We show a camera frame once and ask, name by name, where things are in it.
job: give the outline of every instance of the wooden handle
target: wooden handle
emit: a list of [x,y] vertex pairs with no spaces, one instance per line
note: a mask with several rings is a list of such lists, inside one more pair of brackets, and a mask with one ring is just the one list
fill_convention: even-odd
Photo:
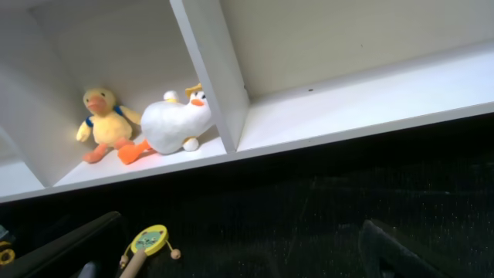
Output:
[[130,260],[129,265],[125,268],[122,275],[120,275],[120,278],[134,278],[137,276],[146,258],[147,255],[144,249],[139,249]]

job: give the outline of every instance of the duck's orange beak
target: duck's orange beak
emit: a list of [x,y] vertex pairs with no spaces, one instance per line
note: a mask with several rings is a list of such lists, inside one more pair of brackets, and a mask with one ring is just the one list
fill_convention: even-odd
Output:
[[105,111],[107,107],[107,102],[104,98],[99,96],[94,96],[90,98],[90,101],[87,103],[87,108],[95,113],[100,113]]
[[191,103],[194,104],[195,106],[203,106],[204,105],[204,103],[198,99],[191,100]]

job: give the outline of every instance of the white plush toy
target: white plush toy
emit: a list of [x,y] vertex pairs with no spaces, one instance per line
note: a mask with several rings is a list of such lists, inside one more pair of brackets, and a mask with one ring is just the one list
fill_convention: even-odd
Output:
[[164,101],[151,104],[140,119],[144,141],[127,145],[118,151],[124,164],[137,160],[146,150],[154,149],[160,154],[171,154],[183,147],[186,151],[199,148],[197,137],[212,125],[208,101],[199,83],[186,89],[188,104],[178,102],[175,91],[164,94]]

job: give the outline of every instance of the orange leg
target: orange leg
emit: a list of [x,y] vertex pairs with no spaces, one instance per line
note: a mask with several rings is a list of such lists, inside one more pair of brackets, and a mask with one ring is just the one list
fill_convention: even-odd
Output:
[[133,143],[133,141],[130,141],[129,139],[122,137],[122,138],[117,140],[114,147],[116,150],[120,150],[123,146],[127,146],[129,144],[133,145],[134,143]]
[[139,155],[143,152],[151,149],[147,140],[137,145],[125,145],[120,150],[118,150],[118,157],[124,164],[130,164],[139,158]]
[[87,163],[96,163],[105,156],[105,152],[107,152],[108,145],[107,144],[99,144],[98,147],[94,149],[94,151],[91,151],[90,153],[87,153],[83,156],[83,160]]

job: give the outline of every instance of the yellow duck plush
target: yellow duck plush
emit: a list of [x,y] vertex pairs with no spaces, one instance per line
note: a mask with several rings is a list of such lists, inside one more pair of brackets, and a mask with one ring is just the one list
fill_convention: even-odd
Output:
[[84,104],[93,116],[89,116],[79,127],[76,139],[84,142],[91,135],[98,147],[83,156],[88,163],[100,161],[107,152],[107,148],[121,147],[134,144],[130,140],[132,127],[124,116],[135,124],[140,124],[140,114],[127,107],[117,106],[117,100],[112,92],[103,88],[86,91]]

